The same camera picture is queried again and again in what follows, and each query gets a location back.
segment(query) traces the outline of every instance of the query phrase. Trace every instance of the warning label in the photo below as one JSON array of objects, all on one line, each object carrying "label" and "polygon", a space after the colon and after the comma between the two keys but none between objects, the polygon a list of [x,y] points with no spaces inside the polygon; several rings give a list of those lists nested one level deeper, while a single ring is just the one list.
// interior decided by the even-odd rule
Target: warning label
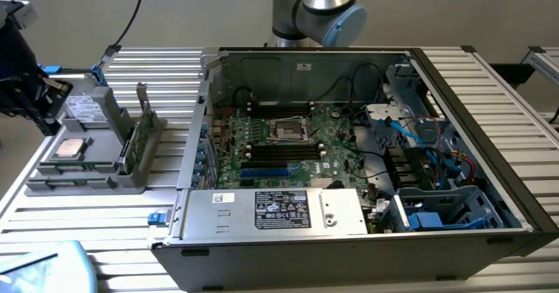
[{"label": "warning label", "polygon": [[310,227],[306,191],[254,192],[254,203],[258,230]]},{"label": "warning label", "polygon": [[65,103],[73,117],[81,123],[96,123],[106,120],[98,104],[88,95],[72,95],[66,98]]}]

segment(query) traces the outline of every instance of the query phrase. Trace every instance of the slotted aluminum workbench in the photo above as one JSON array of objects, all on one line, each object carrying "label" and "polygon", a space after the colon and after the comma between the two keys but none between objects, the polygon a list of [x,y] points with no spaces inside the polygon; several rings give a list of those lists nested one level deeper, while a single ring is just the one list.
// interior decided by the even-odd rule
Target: slotted aluminum workbench
[{"label": "slotted aluminum workbench", "polygon": [[[545,211],[559,223],[559,135],[476,53],[424,48],[478,125]],[[97,269],[100,291],[180,292],[146,249],[146,216],[172,206],[182,146],[198,86],[201,50],[122,49],[105,67],[121,106],[140,113],[137,81],[149,84],[157,115],[168,119],[144,194],[33,197],[21,183],[52,137],[45,138],[0,202],[0,261],[65,239],[76,239]],[[165,230],[153,230],[154,234]],[[381,267],[381,262],[370,262]],[[280,290],[281,292],[503,292],[559,290],[559,241],[525,258],[505,258],[466,281]]]}]

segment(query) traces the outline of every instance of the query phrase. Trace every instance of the sticker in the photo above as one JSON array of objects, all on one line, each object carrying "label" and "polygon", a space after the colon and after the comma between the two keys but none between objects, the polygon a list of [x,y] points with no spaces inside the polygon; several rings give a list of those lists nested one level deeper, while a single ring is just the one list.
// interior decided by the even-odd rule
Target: sticker
[{"label": "sticker", "polygon": [[213,194],[212,203],[233,203],[234,193]]},{"label": "sticker", "polygon": [[254,192],[254,226],[258,230],[310,228],[306,191]]},{"label": "sticker", "polygon": [[310,63],[297,63],[297,71],[309,71],[312,69]]},{"label": "sticker", "polygon": [[106,121],[98,104],[88,95],[72,95],[66,98],[65,103],[69,112],[81,123],[96,123]]}]

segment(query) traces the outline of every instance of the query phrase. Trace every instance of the gray robot arm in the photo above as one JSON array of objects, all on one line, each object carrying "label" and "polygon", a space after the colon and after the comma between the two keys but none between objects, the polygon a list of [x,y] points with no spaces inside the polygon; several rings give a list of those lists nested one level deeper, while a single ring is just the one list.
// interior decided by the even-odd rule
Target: gray robot arm
[{"label": "gray robot arm", "polygon": [[360,35],[366,10],[356,0],[273,0],[268,46],[349,46]]}]

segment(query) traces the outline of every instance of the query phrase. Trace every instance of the processor chip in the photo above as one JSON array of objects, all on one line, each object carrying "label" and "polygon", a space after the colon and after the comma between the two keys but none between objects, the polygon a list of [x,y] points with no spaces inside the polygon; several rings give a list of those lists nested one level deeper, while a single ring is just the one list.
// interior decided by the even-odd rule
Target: processor chip
[{"label": "processor chip", "polygon": [[56,150],[56,157],[58,158],[73,158],[76,157],[84,148],[85,139],[69,138],[61,141],[58,149]]},{"label": "processor chip", "polygon": [[305,119],[294,119],[294,120],[277,119],[277,120],[272,120],[269,122],[269,125],[272,127],[270,138],[274,138],[277,140],[285,140],[285,141],[308,140]]}]

